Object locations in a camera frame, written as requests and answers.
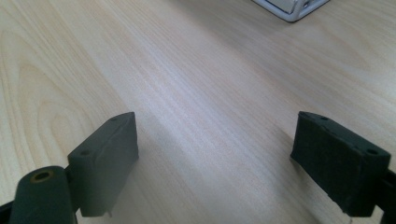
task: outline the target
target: screw hole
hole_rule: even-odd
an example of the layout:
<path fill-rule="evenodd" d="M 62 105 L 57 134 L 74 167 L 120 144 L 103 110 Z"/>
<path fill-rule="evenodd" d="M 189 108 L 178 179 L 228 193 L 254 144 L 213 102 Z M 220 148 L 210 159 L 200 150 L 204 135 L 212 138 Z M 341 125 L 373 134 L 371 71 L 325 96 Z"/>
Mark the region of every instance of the screw hole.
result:
<path fill-rule="evenodd" d="M 367 149 L 367 152 L 368 153 L 370 153 L 370 154 L 372 154 L 372 155 L 377 155 L 378 154 L 378 152 L 377 151 L 375 151 L 374 149 Z"/>
<path fill-rule="evenodd" d="M 53 172 L 51 170 L 42 171 L 33 175 L 32 178 L 30 178 L 30 182 L 34 184 L 41 183 L 50 179 L 52 176 L 53 176 Z"/>
<path fill-rule="evenodd" d="M 83 150 L 82 152 L 79 153 L 81 156 L 88 156 L 91 154 L 89 150 Z"/>

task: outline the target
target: wood grain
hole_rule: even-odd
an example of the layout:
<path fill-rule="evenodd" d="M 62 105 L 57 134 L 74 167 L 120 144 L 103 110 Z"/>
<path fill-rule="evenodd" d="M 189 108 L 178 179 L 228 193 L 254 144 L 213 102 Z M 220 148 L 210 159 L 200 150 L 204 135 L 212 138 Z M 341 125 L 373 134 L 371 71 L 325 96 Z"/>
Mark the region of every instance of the wood grain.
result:
<path fill-rule="evenodd" d="M 248 0 L 0 1 L 0 203 L 134 111 L 140 159 L 113 218 L 79 223 L 348 223 L 289 159 L 297 113 L 396 154 L 395 14 L 393 0 L 296 23 Z"/>

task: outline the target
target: light wood grain surface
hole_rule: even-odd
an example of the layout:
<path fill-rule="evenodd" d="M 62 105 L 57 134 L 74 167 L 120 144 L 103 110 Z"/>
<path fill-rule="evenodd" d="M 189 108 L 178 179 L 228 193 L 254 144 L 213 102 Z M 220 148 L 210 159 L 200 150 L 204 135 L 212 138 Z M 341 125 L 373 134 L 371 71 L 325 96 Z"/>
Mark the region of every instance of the light wood grain surface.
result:
<path fill-rule="evenodd" d="M 2 0 L 0 204 L 134 111 L 140 159 L 113 218 L 79 223 L 349 223 L 289 159 L 297 114 L 396 155 L 395 15 L 394 0 L 296 23 L 249 0 Z"/>

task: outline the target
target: white object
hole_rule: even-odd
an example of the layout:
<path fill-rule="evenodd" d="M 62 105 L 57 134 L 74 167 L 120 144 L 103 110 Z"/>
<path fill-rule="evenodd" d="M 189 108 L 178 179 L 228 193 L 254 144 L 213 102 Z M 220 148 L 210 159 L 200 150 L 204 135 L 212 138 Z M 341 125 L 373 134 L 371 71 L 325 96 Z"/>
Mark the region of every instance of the white object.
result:
<path fill-rule="evenodd" d="M 297 21 L 329 0 L 253 0 L 285 21 Z"/>

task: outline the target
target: wooden table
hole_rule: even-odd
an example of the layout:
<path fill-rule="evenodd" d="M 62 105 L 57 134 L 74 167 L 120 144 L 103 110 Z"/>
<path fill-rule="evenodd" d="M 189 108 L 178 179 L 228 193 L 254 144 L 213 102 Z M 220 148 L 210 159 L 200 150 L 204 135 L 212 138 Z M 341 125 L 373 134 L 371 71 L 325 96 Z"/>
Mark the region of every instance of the wooden table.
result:
<path fill-rule="evenodd" d="M 0 204 L 134 111 L 140 159 L 113 218 L 79 223 L 349 223 L 290 161 L 297 114 L 396 155 L 395 14 L 394 0 L 333 0 L 296 23 L 249 0 L 1 1 Z"/>

